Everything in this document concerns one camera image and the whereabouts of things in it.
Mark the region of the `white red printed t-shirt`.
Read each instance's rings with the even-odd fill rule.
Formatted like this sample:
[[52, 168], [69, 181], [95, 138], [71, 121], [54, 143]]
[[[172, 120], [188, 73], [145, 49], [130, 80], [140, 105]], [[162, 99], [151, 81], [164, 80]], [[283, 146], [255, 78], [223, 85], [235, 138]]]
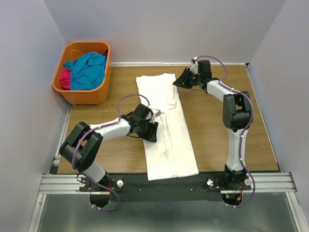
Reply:
[[161, 112], [157, 141], [143, 142], [149, 181], [199, 173], [175, 80], [170, 73], [136, 78], [141, 103]]

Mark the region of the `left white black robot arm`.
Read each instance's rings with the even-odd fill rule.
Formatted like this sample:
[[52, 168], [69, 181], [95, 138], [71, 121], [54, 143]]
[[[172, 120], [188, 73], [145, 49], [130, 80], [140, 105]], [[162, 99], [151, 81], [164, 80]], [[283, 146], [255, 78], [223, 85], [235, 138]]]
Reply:
[[151, 143], [157, 142], [159, 123], [156, 118], [160, 114], [160, 110], [140, 103], [134, 111], [107, 123], [79, 122], [62, 143], [59, 153], [74, 170], [103, 185], [108, 173], [95, 161], [101, 144], [131, 134]]

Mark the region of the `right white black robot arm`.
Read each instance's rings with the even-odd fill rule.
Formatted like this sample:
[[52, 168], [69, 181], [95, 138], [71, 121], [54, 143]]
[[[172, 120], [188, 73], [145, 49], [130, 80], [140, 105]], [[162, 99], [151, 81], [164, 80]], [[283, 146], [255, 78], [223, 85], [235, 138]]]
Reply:
[[228, 87], [218, 78], [213, 78], [209, 60], [192, 60], [191, 68], [185, 68], [173, 85], [185, 89], [200, 87], [205, 93], [223, 103], [223, 124], [228, 132], [228, 158], [218, 184], [225, 188], [235, 187], [246, 179], [246, 137], [253, 122], [253, 104], [250, 94]]

